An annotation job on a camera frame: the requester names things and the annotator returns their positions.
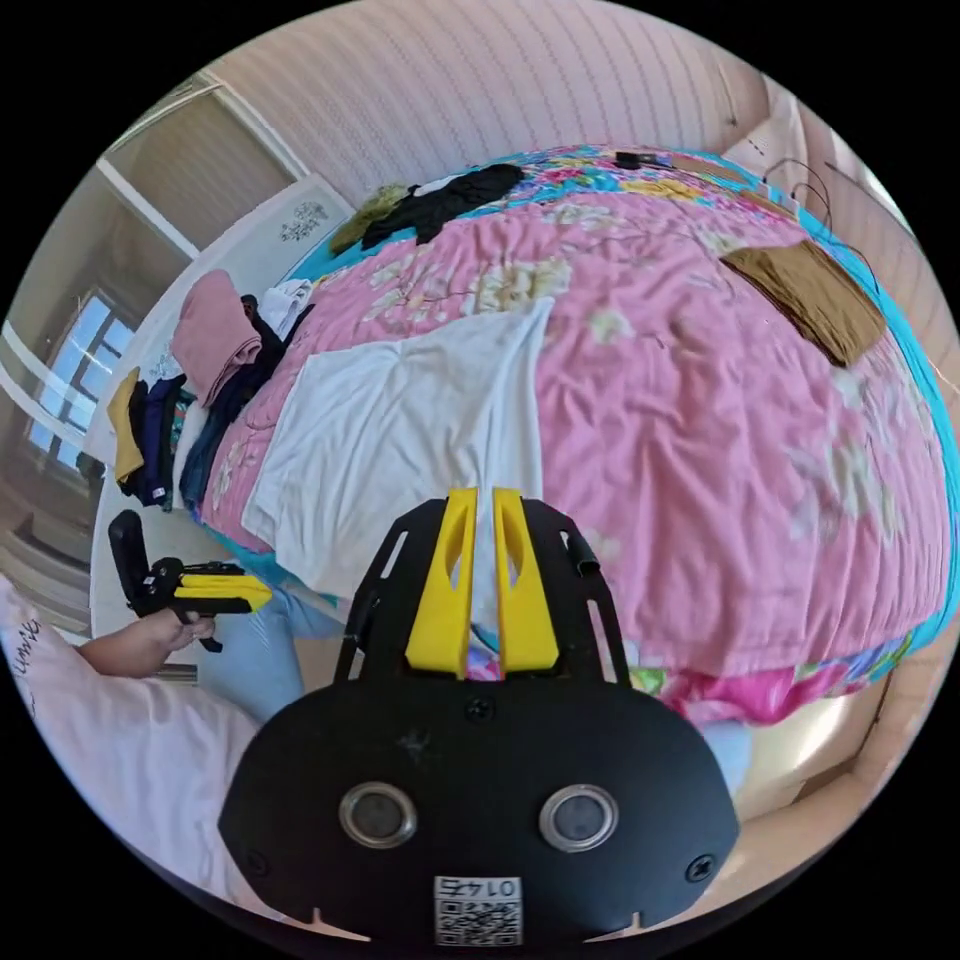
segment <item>window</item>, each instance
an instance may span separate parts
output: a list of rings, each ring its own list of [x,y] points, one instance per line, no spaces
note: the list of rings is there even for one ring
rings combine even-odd
[[[86,433],[94,407],[132,336],[133,331],[116,315],[107,298],[100,291],[91,292],[50,366],[69,385],[70,396],[45,386],[37,398],[40,406],[61,422]],[[76,447],[38,423],[31,425],[29,437],[35,447],[76,470],[80,454]]]

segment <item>screw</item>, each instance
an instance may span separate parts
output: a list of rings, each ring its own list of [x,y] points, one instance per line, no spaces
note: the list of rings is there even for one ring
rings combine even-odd
[[[471,723],[489,723],[496,711],[489,697],[473,697],[467,701],[464,712]]]
[[[247,851],[247,867],[255,877],[265,877],[270,872],[267,858],[257,850]]]
[[[709,853],[702,857],[697,857],[693,863],[687,867],[687,883],[703,883],[713,873],[713,867],[716,861]]]

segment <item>qr code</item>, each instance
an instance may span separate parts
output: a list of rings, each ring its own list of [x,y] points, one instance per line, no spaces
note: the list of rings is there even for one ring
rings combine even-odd
[[[438,900],[441,947],[515,947],[523,942],[520,900]]]

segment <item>hand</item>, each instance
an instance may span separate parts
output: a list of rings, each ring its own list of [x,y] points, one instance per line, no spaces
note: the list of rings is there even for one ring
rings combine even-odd
[[[194,640],[213,636],[213,620],[199,614],[187,614],[190,623],[181,623],[172,610],[160,610],[143,618],[151,640],[166,654],[188,647]]]

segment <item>white cloth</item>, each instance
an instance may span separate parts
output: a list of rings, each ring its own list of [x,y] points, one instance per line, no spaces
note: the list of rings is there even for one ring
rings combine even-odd
[[[496,626],[492,491],[542,497],[536,360],[553,300],[311,356],[281,411],[245,529],[319,593],[352,597],[394,520],[477,487],[474,616]]]
[[[284,280],[260,298],[260,319],[283,340],[312,292],[309,280]]]
[[[187,462],[187,454],[190,452],[190,448],[197,442],[197,438],[200,436],[209,415],[206,407],[197,401],[194,401],[187,407],[187,412],[184,415],[183,429],[180,431],[177,449],[173,454],[171,486],[173,487],[174,510],[187,509],[187,505],[183,502],[183,497],[180,495],[180,478],[183,476],[183,467]]]
[[[454,173],[449,177],[441,177],[439,180],[431,180],[430,183],[425,183],[422,187],[417,187],[413,191],[415,197],[424,197],[428,193],[433,193],[435,190],[443,189],[451,180],[456,180],[460,174]]]

